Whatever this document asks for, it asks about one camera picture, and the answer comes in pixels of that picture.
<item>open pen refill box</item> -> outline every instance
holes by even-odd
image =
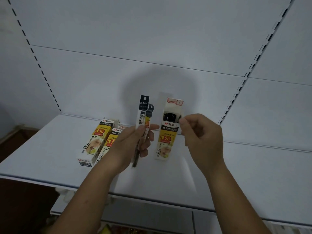
[[[166,161],[169,158],[177,131],[180,127],[179,119],[181,118],[182,104],[183,100],[181,99],[167,98],[163,110],[163,121],[158,137],[155,159]]]
[[[93,167],[96,159],[114,127],[119,126],[119,121],[103,119],[92,133],[90,139],[84,145],[82,152],[78,155],[81,166]]]

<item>panel seam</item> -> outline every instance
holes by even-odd
[[[235,102],[235,100],[237,99],[238,95],[240,94],[241,90],[243,89],[244,85],[246,84],[247,80],[249,79],[249,75],[251,74],[251,72],[254,70],[256,64],[258,63],[259,59],[261,58],[261,56],[263,55],[265,49],[267,48],[268,44],[270,43],[271,39],[273,38],[275,32],[278,30],[280,24],[282,23],[284,17],[286,16],[287,12],[289,11],[290,7],[292,6],[292,3],[294,2],[294,0],[291,0],[288,4],[287,7],[284,8],[282,10],[282,12],[280,13],[278,20],[274,23],[270,33],[267,35],[264,43],[261,45],[259,52],[256,54],[253,62],[251,63],[251,65],[249,66],[248,70],[246,71],[242,82],[240,83],[240,86],[237,88],[235,94],[233,95],[231,101],[229,102],[226,110],[224,111],[224,113],[222,114],[218,124],[221,125],[221,123],[223,122],[224,118],[226,117],[228,111],[230,110],[230,108],[232,107],[233,103]]]
[[[13,12],[13,14],[16,16],[16,18],[17,18],[16,12],[15,12],[15,10],[14,10],[13,8],[12,8],[12,12]],[[62,110],[60,109],[59,103],[57,102],[57,100],[56,100],[56,98],[55,98],[55,95],[54,95],[54,93],[53,93],[53,91],[52,91],[52,88],[51,88],[51,86],[50,86],[50,84],[49,84],[47,78],[44,76],[44,72],[43,72],[43,70],[42,70],[42,68],[41,68],[41,65],[40,65],[39,62],[38,62],[38,58],[36,57],[35,52],[34,52],[34,50],[32,49],[29,40],[27,39],[26,33],[25,33],[25,31],[23,30],[22,25],[21,25],[21,22],[19,21],[19,19],[17,19],[17,22],[18,22],[18,25],[21,27],[21,31],[22,31],[23,35],[25,36],[25,38],[26,38],[26,42],[27,42],[27,44],[29,45],[30,50],[31,50],[32,53],[33,53],[34,59],[35,59],[36,62],[37,62],[37,65],[38,65],[38,67],[39,67],[39,70],[41,71],[41,74],[42,74],[42,76],[43,76],[43,78],[44,78],[44,80],[45,80],[47,86],[49,87],[49,91],[50,91],[50,93],[51,93],[52,96],[53,96],[53,99],[54,99],[54,101],[55,101],[55,104],[57,105],[57,107],[58,107],[58,109],[60,110],[60,112],[62,112]]]

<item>brown floor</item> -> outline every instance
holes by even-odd
[[[36,132],[20,130],[0,144],[0,162]],[[0,179],[0,233],[39,233],[57,197],[52,187]]]

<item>pen refill box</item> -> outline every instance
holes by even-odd
[[[174,144],[179,129],[183,100],[167,98],[163,110],[163,121],[158,137],[155,159],[168,160],[171,148]]]

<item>white wall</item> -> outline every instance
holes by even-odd
[[[6,136],[15,126],[14,120],[0,104],[0,138]]]
[[[60,110],[7,0],[0,0],[0,104],[15,124],[42,128]]]

